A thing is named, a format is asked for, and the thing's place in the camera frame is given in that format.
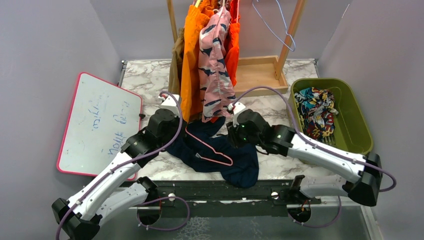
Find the navy blue shorts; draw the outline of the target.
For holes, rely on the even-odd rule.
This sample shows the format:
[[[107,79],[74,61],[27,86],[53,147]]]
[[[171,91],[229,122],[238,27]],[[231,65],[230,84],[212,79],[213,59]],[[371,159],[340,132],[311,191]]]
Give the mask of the navy blue shorts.
[[[225,135],[216,136],[225,121],[225,117],[219,117],[214,122],[189,123],[185,136],[166,151],[196,172],[219,172],[235,187],[253,187],[259,177],[257,149],[252,144],[235,148]]]

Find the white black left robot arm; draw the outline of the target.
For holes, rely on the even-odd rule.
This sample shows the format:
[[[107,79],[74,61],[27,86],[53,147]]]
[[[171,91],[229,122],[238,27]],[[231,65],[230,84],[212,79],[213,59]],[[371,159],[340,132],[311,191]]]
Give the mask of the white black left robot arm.
[[[103,225],[130,207],[145,205],[158,210],[155,204],[162,199],[149,177],[138,178],[121,192],[116,189],[168,148],[181,134],[183,125],[179,106],[156,110],[148,125],[130,136],[114,160],[87,186],[68,199],[53,202],[58,223],[55,239],[65,232],[71,240],[91,240]]]

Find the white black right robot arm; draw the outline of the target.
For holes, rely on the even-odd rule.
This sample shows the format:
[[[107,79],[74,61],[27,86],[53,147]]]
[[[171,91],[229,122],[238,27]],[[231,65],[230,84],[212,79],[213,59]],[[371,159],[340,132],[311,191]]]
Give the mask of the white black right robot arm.
[[[383,178],[377,153],[361,155],[337,149],[306,138],[290,126],[269,125],[251,109],[237,113],[226,128],[235,148],[252,144],[267,154],[297,158],[333,172],[333,176],[324,177],[296,176],[288,190],[292,202],[300,204],[314,197],[340,196],[364,206],[376,206]]]

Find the colourful comic print shorts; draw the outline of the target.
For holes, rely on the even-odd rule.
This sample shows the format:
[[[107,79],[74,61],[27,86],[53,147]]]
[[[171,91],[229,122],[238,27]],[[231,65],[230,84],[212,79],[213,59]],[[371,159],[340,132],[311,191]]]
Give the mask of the colourful comic print shorts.
[[[294,94],[304,134],[321,143],[336,146],[334,94],[327,89],[307,87]]]

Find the light blue wire hanger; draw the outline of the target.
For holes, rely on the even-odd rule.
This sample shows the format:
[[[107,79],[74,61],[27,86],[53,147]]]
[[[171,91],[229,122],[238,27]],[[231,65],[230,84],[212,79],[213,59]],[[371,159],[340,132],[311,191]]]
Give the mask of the light blue wire hanger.
[[[284,6],[280,0],[252,0],[253,10],[267,30],[290,52],[297,50],[295,34],[289,33]]]

